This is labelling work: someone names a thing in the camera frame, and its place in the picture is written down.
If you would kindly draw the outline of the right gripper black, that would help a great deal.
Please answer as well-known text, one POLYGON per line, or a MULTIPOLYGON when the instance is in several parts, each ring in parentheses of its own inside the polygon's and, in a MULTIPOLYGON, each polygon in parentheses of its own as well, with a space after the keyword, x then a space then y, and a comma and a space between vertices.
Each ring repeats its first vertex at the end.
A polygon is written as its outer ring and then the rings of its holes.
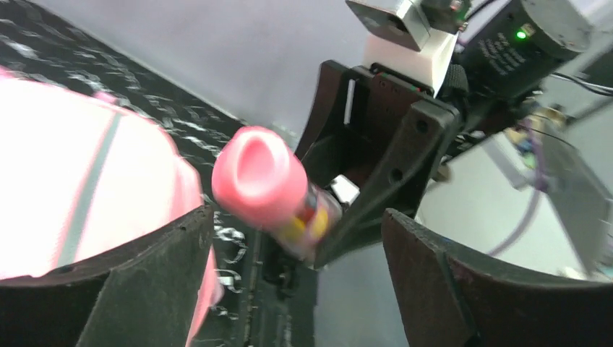
POLYGON ((315 269, 379 242, 386 209, 415 215, 425 186, 461 128, 467 96, 466 73, 457 64, 447 70, 437 98, 379 64, 370 69, 334 60, 320 64, 295 154, 315 184, 324 187, 343 175, 360 191, 317 246, 315 269), (351 110, 345 125, 347 101, 351 110))

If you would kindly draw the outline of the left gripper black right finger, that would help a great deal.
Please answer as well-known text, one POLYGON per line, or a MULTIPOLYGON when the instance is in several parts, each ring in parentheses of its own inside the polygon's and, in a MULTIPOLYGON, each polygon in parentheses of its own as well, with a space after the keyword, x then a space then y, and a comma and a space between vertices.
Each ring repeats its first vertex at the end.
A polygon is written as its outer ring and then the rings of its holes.
POLYGON ((610 346, 612 285, 487 256, 389 209, 382 240, 411 346, 610 346))

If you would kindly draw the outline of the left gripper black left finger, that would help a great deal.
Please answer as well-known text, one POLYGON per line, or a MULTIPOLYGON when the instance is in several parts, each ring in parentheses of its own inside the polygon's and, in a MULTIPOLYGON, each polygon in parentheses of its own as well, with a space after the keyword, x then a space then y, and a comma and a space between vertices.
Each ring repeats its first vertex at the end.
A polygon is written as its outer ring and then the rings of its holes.
POLYGON ((208 206, 41 277, 1 282, 3 346, 185 346, 216 291, 208 206))

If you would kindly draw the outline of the pink cap bottle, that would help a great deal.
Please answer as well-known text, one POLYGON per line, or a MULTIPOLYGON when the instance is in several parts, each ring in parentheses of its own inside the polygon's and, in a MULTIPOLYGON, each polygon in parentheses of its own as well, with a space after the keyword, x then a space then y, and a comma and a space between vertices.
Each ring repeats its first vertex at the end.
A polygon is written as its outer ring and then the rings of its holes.
POLYGON ((211 187, 224 210, 305 262, 314 262, 318 244, 343 214, 334 196, 309 180, 283 138, 264 127, 235 133, 216 159, 211 187))

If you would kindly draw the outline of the pink student backpack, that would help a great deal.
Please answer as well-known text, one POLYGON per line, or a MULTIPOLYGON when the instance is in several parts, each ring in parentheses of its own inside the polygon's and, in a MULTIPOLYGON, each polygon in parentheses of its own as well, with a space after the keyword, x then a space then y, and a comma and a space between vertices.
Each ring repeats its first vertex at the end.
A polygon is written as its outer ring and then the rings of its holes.
POLYGON ((197 171, 153 121, 105 93, 1 75, 1 282, 90 259, 202 206, 197 171))

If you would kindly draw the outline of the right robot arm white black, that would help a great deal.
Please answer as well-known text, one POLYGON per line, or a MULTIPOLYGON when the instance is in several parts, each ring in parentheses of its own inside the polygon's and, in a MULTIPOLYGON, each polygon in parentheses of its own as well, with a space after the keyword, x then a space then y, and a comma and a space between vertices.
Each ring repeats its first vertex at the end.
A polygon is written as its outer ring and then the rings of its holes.
POLYGON ((359 195, 317 245, 321 268, 380 241, 382 214, 414 216, 444 163, 527 114, 541 81, 584 53, 592 27, 569 1, 509 1, 460 53, 469 1, 349 1, 369 31, 356 67, 320 65, 296 149, 309 178, 359 195))

